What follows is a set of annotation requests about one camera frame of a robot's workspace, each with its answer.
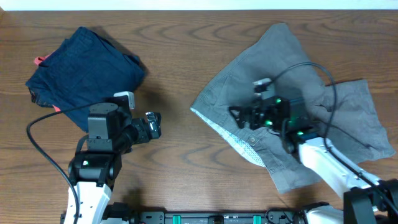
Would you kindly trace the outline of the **grey shorts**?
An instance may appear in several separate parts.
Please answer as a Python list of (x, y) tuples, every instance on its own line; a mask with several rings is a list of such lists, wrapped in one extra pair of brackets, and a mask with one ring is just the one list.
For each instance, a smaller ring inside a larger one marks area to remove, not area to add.
[(384, 159), (388, 141), (366, 80), (326, 86), (284, 23), (272, 25), (201, 91), (191, 110), (285, 193), (320, 176), (302, 164), (311, 137), (355, 163)]

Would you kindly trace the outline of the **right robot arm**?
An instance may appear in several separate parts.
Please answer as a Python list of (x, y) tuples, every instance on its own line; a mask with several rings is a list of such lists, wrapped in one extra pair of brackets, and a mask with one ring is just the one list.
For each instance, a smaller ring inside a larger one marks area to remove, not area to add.
[(343, 209), (328, 203), (311, 204), (284, 217), (290, 223), (397, 223), (397, 180), (382, 180), (344, 156), (320, 136), (301, 97), (259, 98), (250, 106), (230, 106), (239, 128), (271, 128), (285, 150), (320, 176), (343, 199)]

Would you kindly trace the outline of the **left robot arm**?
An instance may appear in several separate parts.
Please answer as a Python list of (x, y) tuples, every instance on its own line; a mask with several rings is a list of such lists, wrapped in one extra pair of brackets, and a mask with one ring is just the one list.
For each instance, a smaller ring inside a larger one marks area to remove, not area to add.
[(128, 105), (98, 103), (90, 106), (88, 135), (79, 140), (68, 166), (68, 207), (61, 223), (139, 223), (128, 204), (110, 203), (122, 156), (135, 144), (161, 136), (160, 113), (132, 118)]

